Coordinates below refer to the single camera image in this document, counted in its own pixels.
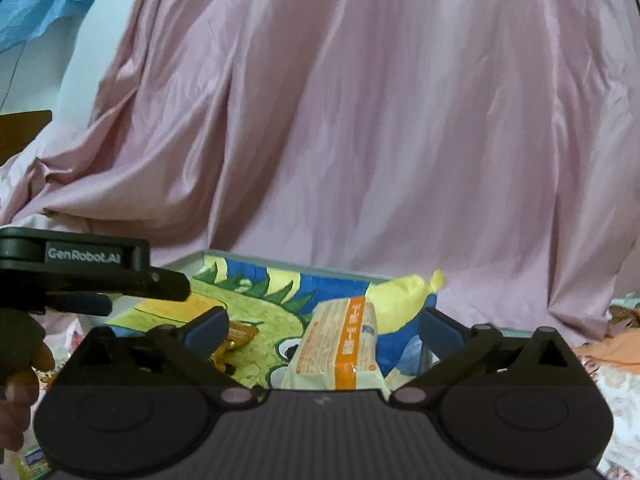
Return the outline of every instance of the orange stripe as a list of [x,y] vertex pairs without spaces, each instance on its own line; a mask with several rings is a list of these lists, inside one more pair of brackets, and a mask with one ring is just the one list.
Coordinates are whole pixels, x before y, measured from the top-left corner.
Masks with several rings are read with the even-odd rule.
[[358,347],[364,314],[364,297],[351,298],[347,314],[342,324],[342,333],[335,356],[335,389],[356,389],[356,368],[358,367]]

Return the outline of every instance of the white wall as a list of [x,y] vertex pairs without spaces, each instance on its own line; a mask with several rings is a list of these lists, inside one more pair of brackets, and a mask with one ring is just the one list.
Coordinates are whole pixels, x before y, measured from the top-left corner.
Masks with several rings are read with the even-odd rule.
[[[85,125],[98,82],[113,59],[133,0],[95,0],[87,15],[62,18],[25,47],[2,113],[53,110]],[[21,47],[0,54],[0,103]]]

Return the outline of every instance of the satin fabric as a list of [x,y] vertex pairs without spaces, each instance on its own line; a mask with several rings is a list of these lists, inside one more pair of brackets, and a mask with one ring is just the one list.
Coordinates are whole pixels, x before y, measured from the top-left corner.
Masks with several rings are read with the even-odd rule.
[[2,224],[401,276],[461,322],[604,336],[640,220],[634,0],[137,0],[87,128]]

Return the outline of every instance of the black device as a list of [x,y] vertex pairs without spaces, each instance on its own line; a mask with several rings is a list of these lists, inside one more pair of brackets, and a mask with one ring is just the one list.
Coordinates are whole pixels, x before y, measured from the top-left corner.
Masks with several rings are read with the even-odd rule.
[[[0,229],[0,309],[44,314],[46,308],[52,308],[108,316],[112,305],[104,292],[185,301],[191,293],[187,277],[152,267],[149,253],[146,240]],[[9,314],[5,311],[0,316],[4,323],[11,323]],[[33,325],[19,334],[0,334],[0,385],[27,369],[42,344],[44,330],[35,322]],[[0,332],[2,329],[9,331],[11,327],[0,327]],[[0,398],[4,398],[3,388]]]
[[443,359],[385,400],[247,389],[189,340],[201,322],[228,330],[213,310],[180,330],[89,332],[35,416],[49,480],[602,478],[613,418],[552,328],[505,338],[426,306],[420,337]]

